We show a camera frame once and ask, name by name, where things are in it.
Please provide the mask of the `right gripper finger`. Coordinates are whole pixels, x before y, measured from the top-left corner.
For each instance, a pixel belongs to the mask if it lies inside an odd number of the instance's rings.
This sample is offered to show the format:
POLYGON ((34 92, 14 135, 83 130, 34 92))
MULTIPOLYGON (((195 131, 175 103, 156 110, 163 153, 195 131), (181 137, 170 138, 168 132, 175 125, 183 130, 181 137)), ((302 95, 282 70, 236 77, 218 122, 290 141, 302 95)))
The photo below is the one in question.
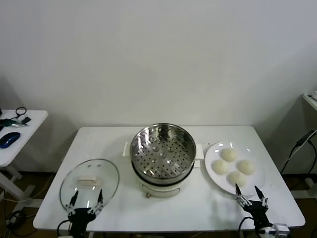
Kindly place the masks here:
POLYGON ((257 186, 255 186, 255 190, 262 203, 262 206, 268 208, 268 198, 264 196, 262 191, 257 186))
POLYGON ((236 201, 240 206, 251 206, 252 203, 242 194, 238 184, 235 184, 236 201))

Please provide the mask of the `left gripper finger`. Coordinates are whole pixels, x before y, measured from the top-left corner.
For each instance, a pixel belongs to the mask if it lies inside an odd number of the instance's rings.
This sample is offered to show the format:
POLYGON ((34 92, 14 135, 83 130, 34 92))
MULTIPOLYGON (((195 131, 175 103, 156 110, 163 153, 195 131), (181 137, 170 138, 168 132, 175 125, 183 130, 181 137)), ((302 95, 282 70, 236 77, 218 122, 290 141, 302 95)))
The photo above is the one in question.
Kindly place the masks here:
POLYGON ((98 195, 96 204, 90 209, 91 214, 98 215, 103 209, 103 190, 101 189, 98 195))
POLYGON ((66 212, 68 215, 75 214, 75 209, 76 209, 75 205, 76 205, 78 193, 79 193, 79 191, 76 191, 75 194, 71 197, 70 202, 68 204, 66 204, 66 206, 65 206, 66 212))

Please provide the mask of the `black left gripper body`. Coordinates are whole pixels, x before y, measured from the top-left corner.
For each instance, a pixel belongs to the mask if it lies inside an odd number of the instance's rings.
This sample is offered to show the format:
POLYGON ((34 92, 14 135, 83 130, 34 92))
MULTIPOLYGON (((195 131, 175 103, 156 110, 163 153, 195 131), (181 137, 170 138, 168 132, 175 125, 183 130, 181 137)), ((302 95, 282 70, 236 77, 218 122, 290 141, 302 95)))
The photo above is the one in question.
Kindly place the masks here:
POLYGON ((84 238, 87 225, 95 220, 95 213, 89 213, 90 208, 76 208, 68 215, 71 223, 70 235, 73 238, 84 238))

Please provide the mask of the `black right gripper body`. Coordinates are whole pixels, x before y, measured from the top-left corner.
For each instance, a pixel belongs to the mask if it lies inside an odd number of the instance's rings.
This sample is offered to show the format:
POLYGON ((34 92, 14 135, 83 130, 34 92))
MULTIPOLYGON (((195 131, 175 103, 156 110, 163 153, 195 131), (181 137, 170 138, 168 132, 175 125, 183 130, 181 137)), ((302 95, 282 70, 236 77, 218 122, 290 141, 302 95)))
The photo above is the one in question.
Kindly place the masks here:
POLYGON ((263 206, 262 202, 260 201, 250 201, 250 203, 251 204, 244 206, 244 211, 251 214, 256 230, 265 227, 271 227, 272 223, 269 222, 266 216, 268 208, 263 206))

